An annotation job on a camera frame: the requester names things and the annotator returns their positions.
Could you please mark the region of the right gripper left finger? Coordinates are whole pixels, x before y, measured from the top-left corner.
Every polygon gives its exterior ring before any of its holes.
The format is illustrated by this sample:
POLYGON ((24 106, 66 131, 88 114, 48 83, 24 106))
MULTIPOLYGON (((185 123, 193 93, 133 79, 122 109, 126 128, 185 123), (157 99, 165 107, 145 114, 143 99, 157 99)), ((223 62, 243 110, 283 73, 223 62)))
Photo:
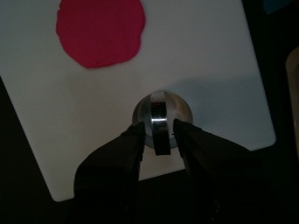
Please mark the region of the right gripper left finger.
POLYGON ((75 175, 71 224, 135 224, 145 146, 141 122, 84 159, 75 175))

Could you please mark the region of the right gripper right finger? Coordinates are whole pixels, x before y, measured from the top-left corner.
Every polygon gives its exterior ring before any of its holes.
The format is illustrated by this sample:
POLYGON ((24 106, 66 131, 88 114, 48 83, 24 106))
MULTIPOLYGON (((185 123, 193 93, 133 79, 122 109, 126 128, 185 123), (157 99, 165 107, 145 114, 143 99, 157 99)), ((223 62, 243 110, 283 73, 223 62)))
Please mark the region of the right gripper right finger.
POLYGON ((174 136, 197 191, 201 224, 285 224, 253 152, 181 120, 174 121, 174 136))

